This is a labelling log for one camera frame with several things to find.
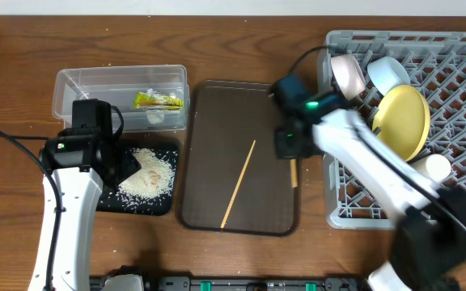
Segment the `rice food waste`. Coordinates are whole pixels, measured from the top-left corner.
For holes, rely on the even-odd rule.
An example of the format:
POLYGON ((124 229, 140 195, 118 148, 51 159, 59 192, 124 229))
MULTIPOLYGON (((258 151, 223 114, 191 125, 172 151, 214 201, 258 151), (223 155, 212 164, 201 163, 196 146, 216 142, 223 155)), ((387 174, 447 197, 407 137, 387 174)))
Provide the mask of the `rice food waste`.
POLYGON ((119 185, 118 204, 133 213, 164 213, 172 198, 177 151, 136 148, 133 154, 142 168, 119 185))

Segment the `wooden chopstick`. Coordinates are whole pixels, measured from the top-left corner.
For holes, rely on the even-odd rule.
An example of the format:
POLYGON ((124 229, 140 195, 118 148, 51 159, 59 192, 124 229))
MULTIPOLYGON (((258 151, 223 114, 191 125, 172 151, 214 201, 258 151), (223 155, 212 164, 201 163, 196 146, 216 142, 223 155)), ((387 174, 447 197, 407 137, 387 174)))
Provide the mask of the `wooden chopstick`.
POLYGON ((241 169, 241 172, 239 174, 239 178, 237 179, 237 182, 235 184, 235 188, 234 188, 234 191, 231 195, 231 198, 230 198, 230 201, 228 203, 228 206, 227 206, 227 210, 226 212, 224 213, 224 216, 223 216, 223 219, 222 219, 222 222, 221 222, 221 225, 220 225, 220 229, 223 230, 227 224, 227 220, 230 216, 230 213, 231 213, 231 209, 235 203, 235 199, 236 199, 236 196, 237 196, 237 193, 239 191, 239 188, 240 188, 240 185, 243 181, 243 178, 244 178, 244 175, 245 175, 245 172, 248 168, 248 164, 250 162, 250 159, 251 159, 251 156, 252 156, 252 152, 255 148, 255 145, 256 145, 256 140, 253 140, 252 141, 252 145, 250 147, 250 150, 248 151, 248 154, 247 154, 247 157, 245 158, 245 161, 244 161, 244 164, 243 164, 243 167, 241 169))
POLYGON ((290 181, 291 181, 292 188, 298 187, 299 185, 298 167, 297 167, 297 161, 295 159, 290 160, 290 181))

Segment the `green snack wrapper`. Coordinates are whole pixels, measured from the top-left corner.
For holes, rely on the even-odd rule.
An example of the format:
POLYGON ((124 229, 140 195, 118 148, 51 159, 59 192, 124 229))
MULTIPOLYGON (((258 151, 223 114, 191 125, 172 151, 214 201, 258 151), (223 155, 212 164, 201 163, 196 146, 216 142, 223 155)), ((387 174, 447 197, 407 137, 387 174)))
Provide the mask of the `green snack wrapper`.
POLYGON ((165 95, 153 89, 146 92, 139 91, 133 102, 134 109, 180 110, 183 106, 184 101, 178 99, 174 93, 165 95))

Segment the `pink bowl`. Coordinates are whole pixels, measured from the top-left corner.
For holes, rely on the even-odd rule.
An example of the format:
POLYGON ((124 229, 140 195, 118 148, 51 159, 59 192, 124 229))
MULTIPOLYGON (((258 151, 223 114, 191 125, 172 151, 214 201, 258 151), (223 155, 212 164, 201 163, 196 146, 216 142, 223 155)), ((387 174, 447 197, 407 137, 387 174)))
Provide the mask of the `pink bowl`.
POLYGON ((352 54, 331 58, 333 77, 341 93, 351 100, 364 92, 366 85, 360 65, 352 54))

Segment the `yellow plate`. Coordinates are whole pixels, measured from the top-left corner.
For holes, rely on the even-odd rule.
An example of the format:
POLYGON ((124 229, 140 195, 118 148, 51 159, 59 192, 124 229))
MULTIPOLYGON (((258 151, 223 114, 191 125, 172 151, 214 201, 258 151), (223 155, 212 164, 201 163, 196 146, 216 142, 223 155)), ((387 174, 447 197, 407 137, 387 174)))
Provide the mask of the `yellow plate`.
POLYGON ((412 160, 425 145, 430 129, 426 98, 410 85, 391 89, 379 103, 371 129, 403 160, 412 160))

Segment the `blue bowl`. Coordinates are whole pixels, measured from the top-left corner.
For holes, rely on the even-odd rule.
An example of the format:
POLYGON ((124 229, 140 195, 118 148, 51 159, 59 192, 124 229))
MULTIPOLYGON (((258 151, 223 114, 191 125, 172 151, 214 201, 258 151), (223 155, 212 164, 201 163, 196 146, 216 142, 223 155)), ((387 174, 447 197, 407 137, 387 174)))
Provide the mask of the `blue bowl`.
POLYGON ((382 57, 367 66, 374 87, 382 95, 400 85, 409 85, 410 78, 402 64, 392 57, 382 57))

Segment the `small white green cup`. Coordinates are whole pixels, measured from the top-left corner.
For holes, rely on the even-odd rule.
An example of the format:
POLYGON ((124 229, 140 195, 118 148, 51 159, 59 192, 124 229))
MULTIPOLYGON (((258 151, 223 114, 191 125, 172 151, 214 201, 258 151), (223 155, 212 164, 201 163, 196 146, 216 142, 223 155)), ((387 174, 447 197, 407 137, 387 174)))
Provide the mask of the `small white green cup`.
POLYGON ((441 154, 431 154, 411 163, 411 166, 437 183, 443 182, 451 173, 451 163, 441 154))

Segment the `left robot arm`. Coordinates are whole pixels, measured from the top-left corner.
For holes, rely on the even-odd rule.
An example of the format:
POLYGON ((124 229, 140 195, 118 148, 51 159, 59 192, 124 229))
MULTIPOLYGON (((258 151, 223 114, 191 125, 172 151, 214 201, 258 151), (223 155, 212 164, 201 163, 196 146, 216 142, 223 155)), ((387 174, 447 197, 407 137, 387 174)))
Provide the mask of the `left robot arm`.
POLYGON ((88 290, 95 211, 106 188, 140 169, 121 133, 65 129, 40 152, 44 216, 30 290, 88 290))

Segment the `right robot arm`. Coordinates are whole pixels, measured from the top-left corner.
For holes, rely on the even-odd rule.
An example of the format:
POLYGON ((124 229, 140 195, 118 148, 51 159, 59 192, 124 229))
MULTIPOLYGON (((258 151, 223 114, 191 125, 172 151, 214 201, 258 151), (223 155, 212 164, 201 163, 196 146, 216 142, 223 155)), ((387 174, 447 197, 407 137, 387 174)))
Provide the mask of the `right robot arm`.
POLYGON ((279 158, 330 154, 376 199, 395 226, 388 260, 373 271, 373 290, 434 290, 466 261, 466 193, 444 188, 394 154, 349 101, 336 94, 270 97, 285 118, 277 130, 279 158))

